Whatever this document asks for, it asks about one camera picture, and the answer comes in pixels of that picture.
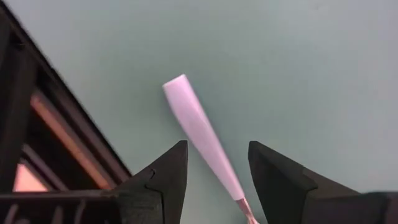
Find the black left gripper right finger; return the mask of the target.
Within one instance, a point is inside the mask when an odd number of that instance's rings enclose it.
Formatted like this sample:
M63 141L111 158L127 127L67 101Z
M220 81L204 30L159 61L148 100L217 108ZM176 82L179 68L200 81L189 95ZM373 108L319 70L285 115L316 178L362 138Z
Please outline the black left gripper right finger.
M248 161L268 223L397 224L397 192L357 192L258 141Z

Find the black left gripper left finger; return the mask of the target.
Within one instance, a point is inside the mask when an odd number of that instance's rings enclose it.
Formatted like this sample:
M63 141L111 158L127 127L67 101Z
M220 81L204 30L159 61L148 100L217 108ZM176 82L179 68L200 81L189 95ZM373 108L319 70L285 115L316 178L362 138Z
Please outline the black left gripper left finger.
M122 223L179 224L187 188L188 142L179 141L115 188Z

